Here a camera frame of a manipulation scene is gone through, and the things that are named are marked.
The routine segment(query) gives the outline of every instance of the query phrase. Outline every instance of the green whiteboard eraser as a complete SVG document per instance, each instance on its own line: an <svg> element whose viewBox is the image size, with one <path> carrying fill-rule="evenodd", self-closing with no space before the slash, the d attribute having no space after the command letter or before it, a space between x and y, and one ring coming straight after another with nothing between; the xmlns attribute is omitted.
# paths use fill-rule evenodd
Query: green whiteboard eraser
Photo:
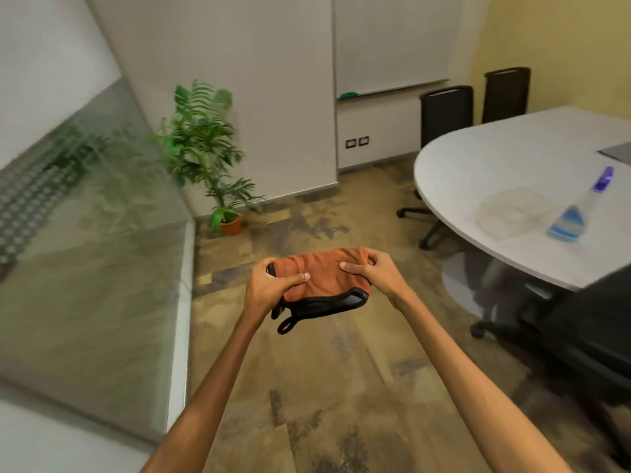
<svg viewBox="0 0 631 473"><path fill-rule="evenodd" d="M359 94L357 94L354 91L349 91L348 93L342 93L339 95L339 100L347 100L348 98L355 98L359 96Z"/></svg>

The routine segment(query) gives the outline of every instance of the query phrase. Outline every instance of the hand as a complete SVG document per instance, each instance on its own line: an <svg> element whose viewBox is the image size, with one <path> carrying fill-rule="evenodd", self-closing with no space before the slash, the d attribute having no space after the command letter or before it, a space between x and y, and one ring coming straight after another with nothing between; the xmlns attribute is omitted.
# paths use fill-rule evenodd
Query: hand
<svg viewBox="0 0 631 473"><path fill-rule="evenodd" d="M281 278L270 276L265 269L273 260L268 257L256 264L245 285L245 305L241 319L255 329L261 326L265 316L276 306L287 289L311 278L308 272Z"/></svg>
<svg viewBox="0 0 631 473"><path fill-rule="evenodd" d="M339 268L349 274L367 278L368 282L387 295L391 302L411 291L396 265L385 252L368 249L368 265L340 262Z"/></svg>

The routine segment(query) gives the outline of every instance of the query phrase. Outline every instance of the chair backrest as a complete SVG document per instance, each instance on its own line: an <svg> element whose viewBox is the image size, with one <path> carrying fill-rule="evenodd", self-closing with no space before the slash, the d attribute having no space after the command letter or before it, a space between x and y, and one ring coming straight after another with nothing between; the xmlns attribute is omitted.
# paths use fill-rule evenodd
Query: chair backrest
<svg viewBox="0 0 631 473"><path fill-rule="evenodd" d="M507 68L485 73L482 122L513 118L526 113L530 68Z"/></svg>
<svg viewBox="0 0 631 473"><path fill-rule="evenodd" d="M443 134L473 126L473 88L452 86L421 99L421 147Z"/></svg>
<svg viewBox="0 0 631 473"><path fill-rule="evenodd" d="M566 295L538 328L577 370L631 380L631 265Z"/></svg>

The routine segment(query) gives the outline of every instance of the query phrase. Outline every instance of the blue liquid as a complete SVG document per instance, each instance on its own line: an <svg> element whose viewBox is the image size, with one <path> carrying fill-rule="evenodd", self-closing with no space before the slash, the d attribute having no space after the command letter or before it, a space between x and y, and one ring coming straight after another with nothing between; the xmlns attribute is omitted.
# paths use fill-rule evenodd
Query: blue liquid
<svg viewBox="0 0 631 473"><path fill-rule="evenodd" d="M548 234L567 242L576 242L585 232L585 219L576 206L570 206L550 226Z"/></svg>

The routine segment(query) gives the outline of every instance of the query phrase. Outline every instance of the office chair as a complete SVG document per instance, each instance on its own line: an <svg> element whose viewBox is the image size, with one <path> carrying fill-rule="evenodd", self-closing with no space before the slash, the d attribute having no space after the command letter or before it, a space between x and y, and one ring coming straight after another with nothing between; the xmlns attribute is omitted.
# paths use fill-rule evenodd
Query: office chair
<svg viewBox="0 0 631 473"><path fill-rule="evenodd" d="M473 88L470 86L452 86L430 91L420 96L421 100L421 152L430 142L443 134L473 126ZM418 190L414 192L422 199ZM427 207L403 207L396 211L398 217L406 213L432 214ZM443 223L438 220L418 243L419 249L429 250L429 240L438 232Z"/></svg>
<svg viewBox="0 0 631 473"><path fill-rule="evenodd" d="M486 89L482 123L513 118L526 113L530 68L507 68L485 73Z"/></svg>
<svg viewBox="0 0 631 473"><path fill-rule="evenodd" d="M518 325L478 322L471 335L492 332L543 359L545 380L569 394L610 442L611 457L631 469L631 453L604 408L631 400L631 265L579 292L533 297Z"/></svg>

